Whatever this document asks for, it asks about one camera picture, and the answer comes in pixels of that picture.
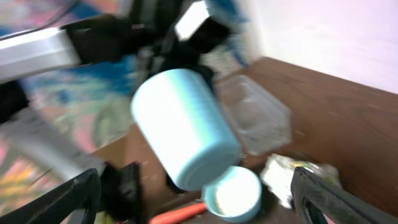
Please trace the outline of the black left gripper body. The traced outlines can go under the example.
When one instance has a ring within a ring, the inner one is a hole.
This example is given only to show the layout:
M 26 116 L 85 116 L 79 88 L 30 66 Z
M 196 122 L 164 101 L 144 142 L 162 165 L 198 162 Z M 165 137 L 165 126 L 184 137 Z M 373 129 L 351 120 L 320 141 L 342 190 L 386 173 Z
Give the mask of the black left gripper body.
M 179 41 L 175 24 L 192 3 L 137 0 L 125 6 L 124 13 L 90 17 L 64 25 L 62 30 L 80 65 L 117 62 L 135 55 L 138 76 L 133 91 L 157 73 L 176 68 L 199 73 L 212 90 L 215 72 L 200 59 L 225 42 L 231 29 L 210 14 L 191 38 Z

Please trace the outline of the clear plastic bin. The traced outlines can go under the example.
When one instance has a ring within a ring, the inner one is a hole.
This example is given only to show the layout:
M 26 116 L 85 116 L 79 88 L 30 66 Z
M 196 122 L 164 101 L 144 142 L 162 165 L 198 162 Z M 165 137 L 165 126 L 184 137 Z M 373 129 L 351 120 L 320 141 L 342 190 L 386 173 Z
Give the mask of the clear plastic bin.
M 236 75 L 219 81 L 215 89 L 250 155 L 261 156 L 290 144 L 290 109 L 260 84 Z

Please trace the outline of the light blue rice bowl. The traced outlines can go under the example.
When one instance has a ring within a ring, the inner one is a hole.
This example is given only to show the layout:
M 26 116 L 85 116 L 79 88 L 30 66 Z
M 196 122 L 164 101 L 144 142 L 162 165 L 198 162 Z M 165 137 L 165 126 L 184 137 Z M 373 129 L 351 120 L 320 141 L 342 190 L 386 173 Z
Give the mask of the light blue rice bowl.
M 261 196 L 258 176 L 240 166 L 229 167 L 201 192 L 207 210 L 230 223 L 252 220 L 261 209 Z

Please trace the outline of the light blue cup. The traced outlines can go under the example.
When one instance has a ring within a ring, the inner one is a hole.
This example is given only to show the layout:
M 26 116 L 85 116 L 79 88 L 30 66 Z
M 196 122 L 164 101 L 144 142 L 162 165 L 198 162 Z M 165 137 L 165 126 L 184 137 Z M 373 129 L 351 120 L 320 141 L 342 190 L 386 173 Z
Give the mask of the light blue cup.
M 209 86 L 193 70 L 167 70 L 146 80 L 132 98 L 131 114 L 182 190 L 201 190 L 239 163 L 242 148 Z

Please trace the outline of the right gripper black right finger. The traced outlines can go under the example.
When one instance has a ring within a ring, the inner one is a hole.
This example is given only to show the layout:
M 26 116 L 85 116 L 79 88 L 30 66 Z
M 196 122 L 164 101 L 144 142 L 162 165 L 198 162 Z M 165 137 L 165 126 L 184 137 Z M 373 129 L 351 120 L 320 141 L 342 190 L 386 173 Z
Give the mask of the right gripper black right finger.
M 362 201 L 304 167 L 296 167 L 291 183 L 296 214 L 301 223 L 394 224 L 392 216 Z

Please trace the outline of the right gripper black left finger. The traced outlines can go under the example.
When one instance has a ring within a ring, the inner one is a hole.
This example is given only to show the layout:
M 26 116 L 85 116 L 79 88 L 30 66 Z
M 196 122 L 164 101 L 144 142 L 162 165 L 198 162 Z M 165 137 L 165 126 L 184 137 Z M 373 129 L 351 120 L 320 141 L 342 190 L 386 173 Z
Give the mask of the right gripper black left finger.
M 101 183 L 96 169 L 88 169 L 47 194 L 1 217 L 3 224 L 61 223 L 82 209 L 80 222 L 95 222 L 100 206 Z

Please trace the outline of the orange carrot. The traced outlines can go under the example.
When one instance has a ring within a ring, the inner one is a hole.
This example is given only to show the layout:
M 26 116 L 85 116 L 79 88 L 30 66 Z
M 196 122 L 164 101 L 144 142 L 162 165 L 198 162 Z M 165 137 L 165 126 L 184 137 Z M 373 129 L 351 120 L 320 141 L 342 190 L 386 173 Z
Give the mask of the orange carrot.
M 196 215 L 203 213 L 206 210 L 206 205 L 201 203 L 196 203 L 183 208 L 179 208 L 170 212 L 165 212 L 160 215 L 156 215 L 152 218 L 150 224 L 174 224 L 183 222 L 190 219 Z

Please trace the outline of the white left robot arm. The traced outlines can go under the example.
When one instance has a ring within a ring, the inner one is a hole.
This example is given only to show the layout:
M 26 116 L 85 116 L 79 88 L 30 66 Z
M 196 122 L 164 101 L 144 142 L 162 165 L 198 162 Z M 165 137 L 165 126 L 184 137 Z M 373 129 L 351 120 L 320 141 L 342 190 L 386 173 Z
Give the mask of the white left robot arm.
M 60 27 L 46 24 L 1 38 L 1 83 L 61 68 L 117 62 L 136 55 L 139 84 L 160 72 L 189 69 L 211 83 L 202 55 L 231 28 L 207 1 L 128 1 L 119 14 L 101 14 Z

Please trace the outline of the dark brown serving tray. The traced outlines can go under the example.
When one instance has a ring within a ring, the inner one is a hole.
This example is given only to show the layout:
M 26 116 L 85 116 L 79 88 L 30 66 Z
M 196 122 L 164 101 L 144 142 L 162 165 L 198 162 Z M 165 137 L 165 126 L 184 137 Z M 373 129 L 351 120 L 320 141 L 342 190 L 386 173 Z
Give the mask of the dark brown serving tray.
M 147 220 L 152 217 L 201 202 L 200 192 L 185 192 L 178 194 L 166 184 L 166 174 L 142 176 L 142 192 L 146 206 Z M 220 217 L 205 211 L 185 220 L 185 223 L 226 224 Z M 299 224 L 296 213 L 279 205 L 277 197 L 271 193 L 266 185 L 262 185 L 261 209 L 249 224 Z

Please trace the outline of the white tissue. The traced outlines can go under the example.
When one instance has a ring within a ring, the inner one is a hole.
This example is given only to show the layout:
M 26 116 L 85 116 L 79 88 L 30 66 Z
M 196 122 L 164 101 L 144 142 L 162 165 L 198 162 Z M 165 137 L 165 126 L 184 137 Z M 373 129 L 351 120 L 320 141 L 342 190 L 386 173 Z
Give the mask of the white tissue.
M 329 164 L 316 164 L 295 160 L 287 156 L 271 154 L 267 159 L 264 169 L 260 173 L 260 179 L 279 199 L 279 204 L 284 208 L 292 209 L 293 197 L 290 186 L 296 167 L 304 167 L 327 182 L 341 187 L 337 168 Z

